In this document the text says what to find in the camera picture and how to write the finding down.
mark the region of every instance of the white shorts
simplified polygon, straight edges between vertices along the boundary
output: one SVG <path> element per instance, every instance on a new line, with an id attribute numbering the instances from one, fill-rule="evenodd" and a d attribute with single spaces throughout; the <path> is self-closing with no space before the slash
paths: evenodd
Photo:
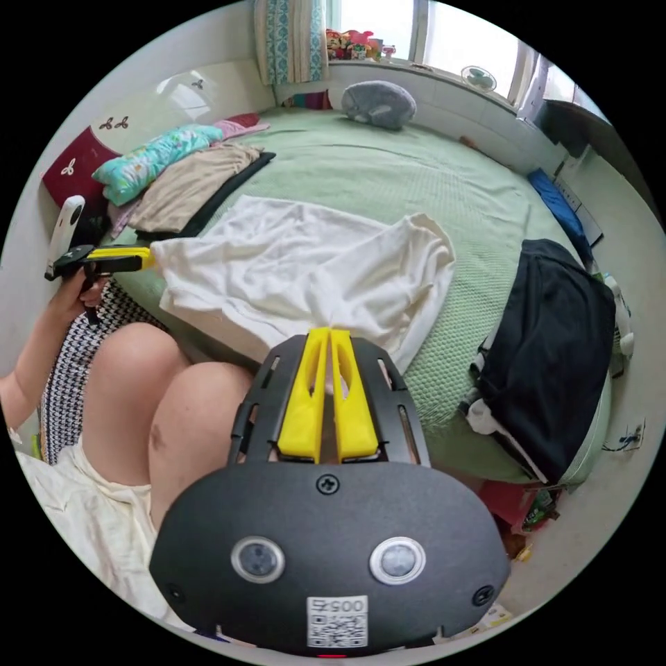
<path id="1" fill-rule="evenodd" d="M 75 555 L 131 606 L 191 631 L 148 571 L 156 536 L 151 487 L 103 479 L 88 462 L 80 438 L 61 451 L 54 466 L 16 455 L 44 512 Z"/>

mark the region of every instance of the electrical outlet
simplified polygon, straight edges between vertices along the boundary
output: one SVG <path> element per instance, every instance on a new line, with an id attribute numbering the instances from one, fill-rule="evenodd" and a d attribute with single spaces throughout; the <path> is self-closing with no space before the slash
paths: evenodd
<path id="1" fill-rule="evenodd" d="M 574 194 L 569 185 L 560 178 L 556 178 L 553 185 L 560 191 L 571 209 L 576 212 L 581 206 L 581 200 Z"/>

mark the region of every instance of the pillow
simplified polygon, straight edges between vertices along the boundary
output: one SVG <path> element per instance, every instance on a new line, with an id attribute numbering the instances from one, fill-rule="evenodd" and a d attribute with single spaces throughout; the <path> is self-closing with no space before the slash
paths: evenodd
<path id="1" fill-rule="evenodd" d="M 361 81 L 342 96 L 342 110 L 351 120 L 399 130 L 414 118 L 416 102 L 404 88 L 388 81 Z"/>
<path id="2" fill-rule="evenodd" d="M 223 139 L 224 132 L 217 127 L 178 127 L 127 155 L 105 162 L 92 177 L 106 185 L 102 193 L 111 203 L 122 206 L 140 195 L 171 164 Z"/>
<path id="3" fill-rule="evenodd" d="M 298 107 L 301 109 L 311 109 L 313 111 L 330 111 L 333 107 L 328 99 L 328 91 L 322 92 L 303 92 L 292 95 L 282 102 L 282 106 Z"/>
<path id="4" fill-rule="evenodd" d="M 101 144 L 92 129 L 86 127 L 42 176 L 42 182 L 61 208 L 75 194 L 85 199 L 80 223 L 99 221 L 105 216 L 107 202 L 103 186 L 93 179 L 92 173 L 115 157 L 119 154 Z"/>

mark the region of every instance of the bruise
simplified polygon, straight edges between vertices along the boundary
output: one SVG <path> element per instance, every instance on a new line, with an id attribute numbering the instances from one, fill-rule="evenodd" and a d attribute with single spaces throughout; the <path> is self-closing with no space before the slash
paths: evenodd
<path id="1" fill-rule="evenodd" d="M 162 437 L 160 426 L 158 426 L 156 423 L 153 424 L 153 427 L 151 428 L 150 440 L 151 448 L 153 451 L 162 451 L 167 446 L 167 443 L 164 441 L 164 437 Z"/>

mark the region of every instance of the black and white pattern fabric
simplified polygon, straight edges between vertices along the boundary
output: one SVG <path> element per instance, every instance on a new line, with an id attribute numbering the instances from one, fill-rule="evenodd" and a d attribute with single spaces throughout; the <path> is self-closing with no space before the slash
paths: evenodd
<path id="1" fill-rule="evenodd" d="M 104 288 L 98 313 L 99 326 L 89 326 L 85 315 L 71 324 L 42 395 L 42 459 L 50 465 L 56 463 L 64 447 L 78 440 L 83 425 L 83 389 L 90 363 L 104 339 L 134 322 L 150 323 L 166 330 L 113 279 Z"/>

